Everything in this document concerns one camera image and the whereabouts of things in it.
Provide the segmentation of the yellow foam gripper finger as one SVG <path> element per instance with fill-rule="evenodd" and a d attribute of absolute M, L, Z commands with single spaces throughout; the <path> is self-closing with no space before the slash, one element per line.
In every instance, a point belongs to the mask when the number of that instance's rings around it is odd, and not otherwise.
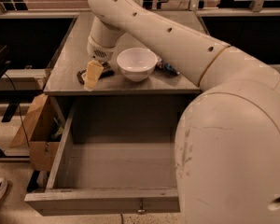
<path fill-rule="evenodd" d="M 92 60 L 91 62 L 88 62 L 86 73 L 85 73 L 85 79 L 84 79 L 85 87 L 87 89 L 92 90 L 95 87 L 103 70 L 104 68 L 100 62 L 96 60 Z"/>

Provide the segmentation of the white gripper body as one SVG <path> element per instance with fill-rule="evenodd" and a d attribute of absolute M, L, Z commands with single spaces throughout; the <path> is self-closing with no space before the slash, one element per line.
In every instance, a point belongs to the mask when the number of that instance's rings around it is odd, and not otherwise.
<path fill-rule="evenodd" d="M 109 62 L 114 54 L 114 48 L 105 48 L 96 43 L 91 36 L 88 37 L 87 52 L 88 54 L 97 61 Z"/>

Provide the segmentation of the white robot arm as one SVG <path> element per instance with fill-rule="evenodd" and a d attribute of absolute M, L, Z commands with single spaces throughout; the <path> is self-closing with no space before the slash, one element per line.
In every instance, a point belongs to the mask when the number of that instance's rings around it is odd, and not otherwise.
<path fill-rule="evenodd" d="M 143 9 L 88 0 L 88 51 L 127 32 L 201 89 L 175 133 L 183 224 L 280 224 L 280 74 L 211 36 Z"/>

